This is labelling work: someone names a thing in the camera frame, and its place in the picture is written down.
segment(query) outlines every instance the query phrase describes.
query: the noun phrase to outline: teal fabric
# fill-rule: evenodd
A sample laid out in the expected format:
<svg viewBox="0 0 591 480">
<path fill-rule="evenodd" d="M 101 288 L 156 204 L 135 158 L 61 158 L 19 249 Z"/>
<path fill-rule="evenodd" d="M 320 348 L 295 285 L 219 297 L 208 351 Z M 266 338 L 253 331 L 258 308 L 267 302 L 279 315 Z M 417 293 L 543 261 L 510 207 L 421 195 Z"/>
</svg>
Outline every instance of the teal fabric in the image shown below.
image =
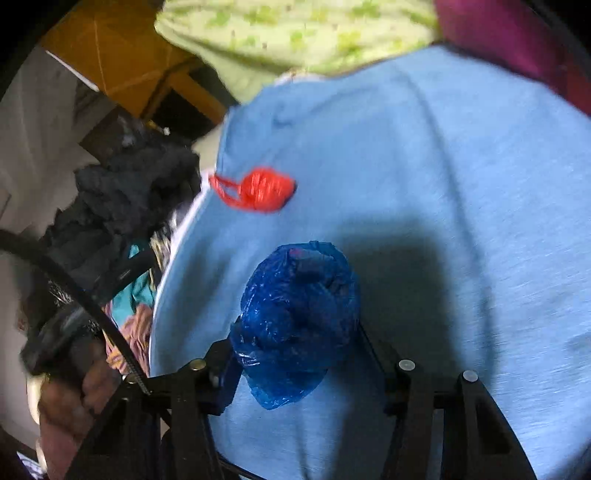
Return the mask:
<svg viewBox="0 0 591 480">
<path fill-rule="evenodd" d="M 129 257 L 140 252 L 137 245 L 132 245 L 129 249 Z M 148 307 L 154 307 L 155 293 L 150 288 L 150 274 L 146 272 L 137 280 L 127 285 L 113 299 L 113 308 L 111 316 L 117 324 L 117 327 L 125 323 L 127 318 L 135 314 L 135 309 L 140 303 L 145 303 Z"/>
</svg>

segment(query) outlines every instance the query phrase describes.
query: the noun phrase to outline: black mount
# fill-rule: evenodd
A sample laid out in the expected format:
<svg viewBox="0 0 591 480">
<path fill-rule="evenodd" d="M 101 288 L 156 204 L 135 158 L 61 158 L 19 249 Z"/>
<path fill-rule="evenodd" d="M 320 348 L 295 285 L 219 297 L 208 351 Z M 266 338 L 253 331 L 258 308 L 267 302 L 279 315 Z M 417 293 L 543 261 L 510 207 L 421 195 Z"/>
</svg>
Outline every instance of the black mount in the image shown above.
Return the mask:
<svg viewBox="0 0 591 480">
<path fill-rule="evenodd" d="M 443 410 L 444 480 L 535 480 L 507 420 L 473 371 L 457 380 L 427 375 L 400 359 L 386 376 L 385 414 L 396 416 L 382 480 L 424 480 L 433 435 L 433 412 Z M 176 373 L 148 379 L 150 395 L 128 376 L 98 417 L 66 480 L 261 479 L 220 457 L 208 415 L 232 402 L 242 368 L 228 339 L 205 358 Z M 160 435 L 161 413 L 170 431 Z"/>
</svg>

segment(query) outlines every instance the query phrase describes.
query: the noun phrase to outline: white wall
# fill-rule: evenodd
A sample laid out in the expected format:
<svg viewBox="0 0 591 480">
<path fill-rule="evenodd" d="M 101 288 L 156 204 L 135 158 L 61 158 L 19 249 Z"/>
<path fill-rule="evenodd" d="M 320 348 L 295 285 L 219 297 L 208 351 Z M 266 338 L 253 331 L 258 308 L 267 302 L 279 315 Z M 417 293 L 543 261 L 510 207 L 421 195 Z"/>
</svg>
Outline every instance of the white wall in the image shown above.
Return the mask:
<svg viewBox="0 0 591 480">
<path fill-rule="evenodd" d="M 43 233 L 57 208 L 76 195 L 73 170 L 96 160 L 77 143 L 112 108 L 98 102 L 73 122 L 76 78 L 40 49 L 22 65 L 0 101 L 0 227 Z M 0 253 L 0 423 L 34 447 L 38 427 L 27 404 L 19 352 L 25 336 L 15 328 L 19 295 L 8 254 Z"/>
</svg>

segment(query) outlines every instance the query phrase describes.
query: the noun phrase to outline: red plastic bag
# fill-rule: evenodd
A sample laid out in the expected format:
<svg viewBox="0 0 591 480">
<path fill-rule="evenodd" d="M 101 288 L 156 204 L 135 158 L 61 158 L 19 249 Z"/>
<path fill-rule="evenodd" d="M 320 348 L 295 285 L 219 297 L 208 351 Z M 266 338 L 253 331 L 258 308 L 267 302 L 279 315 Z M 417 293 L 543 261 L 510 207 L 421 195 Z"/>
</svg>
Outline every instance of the red plastic bag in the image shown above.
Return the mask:
<svg viewBox="0 0 591 480">
<path fill-rule="evenodd" d="M 226 205 L 257 212 L 280 210 L 296 190 L 294 180 L 263 167 L 255 168 L 239 184 L 216 174 L 209 177 L 209 184 Z M 231 196 L 225 189 L 236 190 L 238 196 Z"/>
</svg>

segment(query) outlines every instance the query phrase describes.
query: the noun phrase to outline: green patterned fabric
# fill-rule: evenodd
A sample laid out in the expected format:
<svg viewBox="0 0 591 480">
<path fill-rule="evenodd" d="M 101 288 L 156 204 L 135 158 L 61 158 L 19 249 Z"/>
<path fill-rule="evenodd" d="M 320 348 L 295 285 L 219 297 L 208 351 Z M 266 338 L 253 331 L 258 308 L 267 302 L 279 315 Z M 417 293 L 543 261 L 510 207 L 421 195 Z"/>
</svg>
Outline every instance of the green patterned fabric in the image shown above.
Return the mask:
<svg viewBox="0 0 591 480">
<path fill-rule="evenodd" d="M 154 26 L 240 102 L 290 69 L 343 73 L 439 37 L 432 0 L 167 0 Z"/>
</svg>

